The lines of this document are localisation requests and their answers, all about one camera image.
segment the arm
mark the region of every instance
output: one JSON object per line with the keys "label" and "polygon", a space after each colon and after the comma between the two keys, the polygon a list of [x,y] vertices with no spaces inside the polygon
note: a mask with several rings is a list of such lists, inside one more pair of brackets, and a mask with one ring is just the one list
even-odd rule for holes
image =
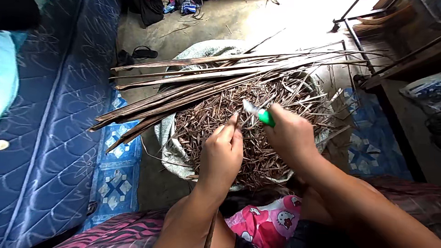
{"label": "arm", "polygon": [[237,114],[214,130],[201,153],[198,182],[182,205],[179,216],[164,230],[155,248],[202,247],[211,220],[225,199],[243,158],[242,134]]}
{"label": "arm", "polygon": [[420,222],[366,182],[345,174],[323,158],[307,120],[279,105],[271,106],[269,111],[276,122],[274,128],[265,127],[269,142],[319,193],[328,212],[349,233],[359,221],[392,247],[441,247],[441,241]]}

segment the black flip-flop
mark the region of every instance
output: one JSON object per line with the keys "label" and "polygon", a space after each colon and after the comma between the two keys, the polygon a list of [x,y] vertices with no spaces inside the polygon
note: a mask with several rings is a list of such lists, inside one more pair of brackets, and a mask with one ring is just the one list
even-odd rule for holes
{"label": "black flip-flop", "polygon": [[150,49],[149,47],[147,47],[145,45],[140,45],[140,46],[136,47],[135,49],[133,49],[132,57],[135,59],[149,59],[149,58],[154,59],[154,58],[158,57],[158,52],[153,51],[152,49]]}

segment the clothing pile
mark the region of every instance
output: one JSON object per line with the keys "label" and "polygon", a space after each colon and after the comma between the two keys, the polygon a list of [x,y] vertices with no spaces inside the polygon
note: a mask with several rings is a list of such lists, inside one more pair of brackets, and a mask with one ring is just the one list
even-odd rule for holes
{"label": "clothing pile", "polygon": [[202,0],[170,0],[164,7],[164,14],[173,13],[181,7],[181,14],[188,15],[196,13],[196,9],[202,6]]}
{"label": "clothing pile", "polygon": [[143,28],[161,21],[164,18],[162,13],[164,5],[161,0],[130,0],[128,1],[129,11],[141,15]]}

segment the blue patterned mat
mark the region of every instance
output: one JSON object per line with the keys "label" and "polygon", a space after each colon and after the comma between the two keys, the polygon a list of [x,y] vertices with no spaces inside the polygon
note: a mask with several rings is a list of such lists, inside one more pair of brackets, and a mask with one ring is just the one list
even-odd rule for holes
{"label": "blue patterned mat", "polygon": [[353,103],[348,110],[356,125],[348,149],[350,174],[388,174],[413,181],[377,96],[363,91],[353,94],[351,88],[343,94],[346,101]]}
{"label": "blue patterned mat", "polygon": [[[119,91],[114,90],[109,111],[127,105]],[[90,201],[98,202],[97,210],[84,222],[83,231],[111,217],[138,210],[137,189],[141,162],[141,137],[128,144],[120,144],[109,154],[105,151],[138,121],[113,123],[102,132],[97,166],[93,173]]]}

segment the right hand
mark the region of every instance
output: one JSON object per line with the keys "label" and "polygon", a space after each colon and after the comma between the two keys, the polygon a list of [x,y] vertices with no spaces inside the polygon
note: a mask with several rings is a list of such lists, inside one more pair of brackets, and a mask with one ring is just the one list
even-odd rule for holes
{"label": "right hand", "polygon": [[276,125],[264,126],[266,137],[283,161],[290,166],[319,154],[314,129],[305,118],[284,110],[275,103],[268,109]]}

